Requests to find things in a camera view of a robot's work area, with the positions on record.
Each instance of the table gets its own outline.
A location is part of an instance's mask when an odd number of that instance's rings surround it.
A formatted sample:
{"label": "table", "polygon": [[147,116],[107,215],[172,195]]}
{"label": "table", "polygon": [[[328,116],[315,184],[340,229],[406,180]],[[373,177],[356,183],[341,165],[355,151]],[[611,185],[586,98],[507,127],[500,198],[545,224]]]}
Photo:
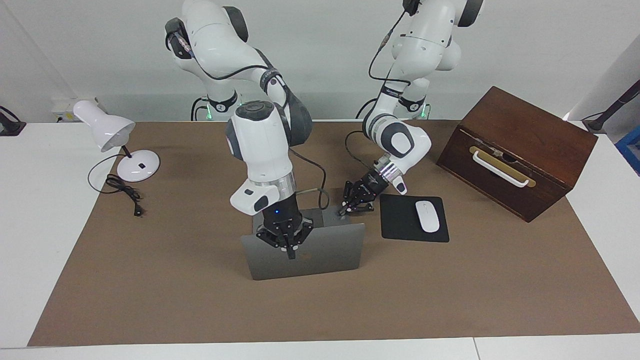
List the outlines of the table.
{"label": "table", "polygon": [[[100,153],[84,124],[30,124],[0,140],[0,359],[640,358],[640,334],[24,349],[97,198],[86,172],[115,150]],[[640,178],[606,136],[568,198],[638,316]]]}

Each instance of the computer mouse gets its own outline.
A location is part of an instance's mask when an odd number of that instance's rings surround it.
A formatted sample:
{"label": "computer mouse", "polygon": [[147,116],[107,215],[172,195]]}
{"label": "computer mouse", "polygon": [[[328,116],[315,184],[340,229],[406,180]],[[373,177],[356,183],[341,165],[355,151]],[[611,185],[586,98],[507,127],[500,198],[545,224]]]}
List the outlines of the computer mouse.
{"label": "computer mouse", "polygon": [[436,208],[430,201],[422,200],[415,203],[415,210],[418,212],[420,226],[425,233],[435,233],[440,228],[440,219]]}

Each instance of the black mouse pad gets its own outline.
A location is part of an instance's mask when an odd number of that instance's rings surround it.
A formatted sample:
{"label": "black mouse pad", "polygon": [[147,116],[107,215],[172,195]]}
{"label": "black mouse pad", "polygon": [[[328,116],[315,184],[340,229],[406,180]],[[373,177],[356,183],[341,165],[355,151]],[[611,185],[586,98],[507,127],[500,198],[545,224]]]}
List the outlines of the black mouse pad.
{"label": "black mouse pad", "polygon": [[[420,226],[415,203],[422,200],[430,201],[438,213],[440,228],[435,233],[426,233]],[[380,195],[380,222],[385,239],[449,242],[444,205],[439,197]]]}

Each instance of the brown table surface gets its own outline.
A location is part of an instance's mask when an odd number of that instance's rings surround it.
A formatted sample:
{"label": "brown table surface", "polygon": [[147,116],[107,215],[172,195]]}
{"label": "brown table surface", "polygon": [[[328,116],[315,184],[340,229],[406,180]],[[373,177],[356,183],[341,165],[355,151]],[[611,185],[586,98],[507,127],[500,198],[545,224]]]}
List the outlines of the brown table surface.
{"label": "brown table surface", "polygon": [[[29,346],[377,340],[640,332],[633,312],[566,199],[530,224],[435,165],[456,122],[414,122],[433,149],[405,180],[439,196],[450,243],[386,240],[379,211],[358,270],[251,280],[239,237],[251,219],[228,198],[246,178],[224,124],[141,123],[128,147],[156,151],[159,172],[128,197],[100,195]],[[344,135],[358,123],[316,123],[296,150],[322,163],[333,203],[366,169]],[[352,151],[381,150],[361,136]],[[299,188],[321,173],[292,156]],[[301,208],[316,205],[303,195]]]}

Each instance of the wooden box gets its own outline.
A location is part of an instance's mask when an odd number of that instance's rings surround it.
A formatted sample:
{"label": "wooden box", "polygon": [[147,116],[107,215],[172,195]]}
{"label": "wooden box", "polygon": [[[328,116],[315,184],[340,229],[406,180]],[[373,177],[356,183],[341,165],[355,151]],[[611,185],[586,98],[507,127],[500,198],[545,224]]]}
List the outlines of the wooden box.
{"label": "wooden box", "polygon": [[573,189],[597,137],[492,87],[438,165],[530,222]]}

